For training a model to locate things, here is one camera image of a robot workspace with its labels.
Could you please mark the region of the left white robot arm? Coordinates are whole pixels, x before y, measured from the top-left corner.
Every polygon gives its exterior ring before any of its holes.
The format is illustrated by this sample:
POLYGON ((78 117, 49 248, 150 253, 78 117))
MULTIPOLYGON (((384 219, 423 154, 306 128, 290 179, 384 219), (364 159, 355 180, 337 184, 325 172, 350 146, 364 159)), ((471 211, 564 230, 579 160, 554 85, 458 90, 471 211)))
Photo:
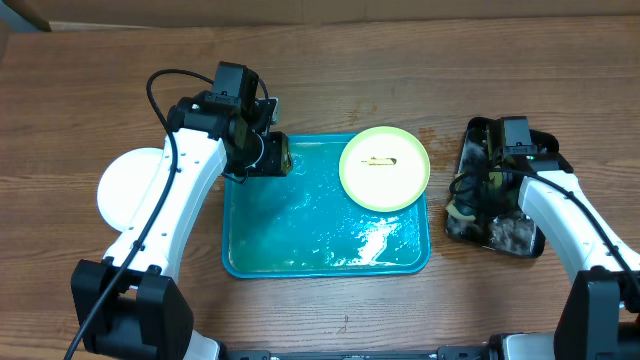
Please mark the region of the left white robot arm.
POLYGON ((165 147, 120 236, 99 262, 81 260, 71 277, 79 346, 117 359, 217 359, 219 342, 199 334, 177 282, 184 249, 214 182, 284 177, 289 139, 271 131, 277 99, 245 65, 221 62, 210 89, 156 114, 165 147))

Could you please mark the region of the yellow green sponge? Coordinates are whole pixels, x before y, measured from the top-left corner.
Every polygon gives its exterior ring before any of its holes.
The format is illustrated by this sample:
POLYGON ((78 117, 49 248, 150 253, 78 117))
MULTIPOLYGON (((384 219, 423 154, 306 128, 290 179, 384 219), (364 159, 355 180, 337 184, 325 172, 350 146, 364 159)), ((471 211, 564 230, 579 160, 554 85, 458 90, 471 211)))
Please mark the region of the yellow green sponge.
POLYGON ((449 185, 451 201, 447 205, 447 211, 458 220, 475 221, 472 212, 472 184, 473 179, 469 171, 459 172, 449 185))

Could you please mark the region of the white plate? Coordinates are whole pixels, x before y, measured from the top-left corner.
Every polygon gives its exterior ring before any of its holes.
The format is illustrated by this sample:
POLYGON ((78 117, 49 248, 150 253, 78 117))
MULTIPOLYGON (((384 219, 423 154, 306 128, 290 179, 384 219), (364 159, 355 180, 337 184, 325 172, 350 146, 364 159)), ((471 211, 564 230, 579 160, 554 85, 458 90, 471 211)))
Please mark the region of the white plate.
POLYGON ((116 231, 123 232, 155 175, 163 151, 138 148, 115 159, 104 171, 97 188, 97 207, 116 231))

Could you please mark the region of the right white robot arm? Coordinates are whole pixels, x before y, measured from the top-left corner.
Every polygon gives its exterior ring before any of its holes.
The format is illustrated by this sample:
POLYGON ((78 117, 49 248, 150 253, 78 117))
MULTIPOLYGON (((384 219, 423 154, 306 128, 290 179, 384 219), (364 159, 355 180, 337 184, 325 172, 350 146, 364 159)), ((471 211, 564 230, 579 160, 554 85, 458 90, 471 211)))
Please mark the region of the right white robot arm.
POLYGON ((511 251, 523 220, 550 243, 572 287, 552 333, 495 335, 501 359, 636 359, 639 324, 620 311, 639 312, 639 254, 598 214, 558 153, 488 160, 463 168, 450 185, 454 208, 487 227, 487 245, 511 251))

